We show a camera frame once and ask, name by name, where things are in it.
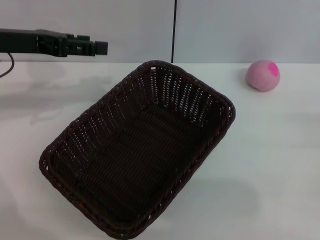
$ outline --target pink ball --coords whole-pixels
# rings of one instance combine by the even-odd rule
[[[280,81],[279,68],[273,61],[256,61],[249,67],[246,80],[260,92],[271,91]]]

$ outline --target dark brown wicker basket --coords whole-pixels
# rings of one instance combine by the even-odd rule
[[[224,137],[231,101],[180,67],[149,61],[43,151],[42,174],[115,239],[142,233]]]

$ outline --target black cable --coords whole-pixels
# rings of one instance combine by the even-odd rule
[[[174,62],[174,54],[175,54],[176,20],[177,20],[177,0],[174,0],[174,15],[173,15],[173,33],[172,33],[171,63]]]
[[[2,73],[0,75],[0,78],[4,77],[5,75],[7,75],[8,73],[10,73],[12,71],[12,69],[14,69],[15,66],[15,60],[14,57],[11,55],[11,53],[8,52],[9,57],[11,58],[11,67],[9,68],[8,71],[6,71],[5,73]]]

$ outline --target basket rim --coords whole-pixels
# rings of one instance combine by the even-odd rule
[[[87,202],[81,194],[77,192],[72,186],[69,186],[58,174],[52,171],[50,163],[47,162],[55,149],[58,149],[67,141],[68,138],[83,124],[85,124],[88,119],[94,117],[97,111],[103,108],[107,103],[117,97],[117,95],[123,91],[124,88],[131,85],[134,81],[137,81],[137,76],[144,73],[153,67],[170,69],[176,72],[181,78],[185,79],[189,83],[197,86],[204,92],[213,95],[221,104],[225,105],[224,110],[225,118],[221,121],[219,127],[217,127],[215,133],[210,136],[209,140],[204,143],[199,152],[193,156],[181,174],[177,175],[170,188],[159,198],[159,200],[154,204],[152,209],[150,209],[144,216],[137,219],[135,222],[121,223],[111,221],[104,215],[100,215],[90,202]],[[106,232],[110,237],[116,239],[131,239],[142,233],[154,220],[156,220],[161,213],[169,206],[171,201],[179,193],[179,191],[185,186],[189,181],[194,172],[200,167],[204,162],[205,158],[212,149],[219,143],[219,141],[224,137],[230,125],[233,123],[236,117],[236,111],[232,102],[223,94],[215,91],[212,87],[208,86],[201,80],[194,77],[192,74],[187,73],[185,70],[179,66],[173,65],[171,63],[152,60],[143,63],[138,66],[134,71],[128,74],[121,82],[116,84],[107,94],[105,94],[97,103],[93,104],[90,108],[84,111],[78,118],[72,121],[62,133],[42,152],[39,160],[39,168],[42,174],[49,180],[49,182],[58,191],[67,198],[76,208],[78,208],[87,218],[89,218],[98,228]]]

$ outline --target woven texture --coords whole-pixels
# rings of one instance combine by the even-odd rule
[[[39,168],[115,239],[168,207],[235,119],[231,101],[181,68],[149,61],[43,151]]]

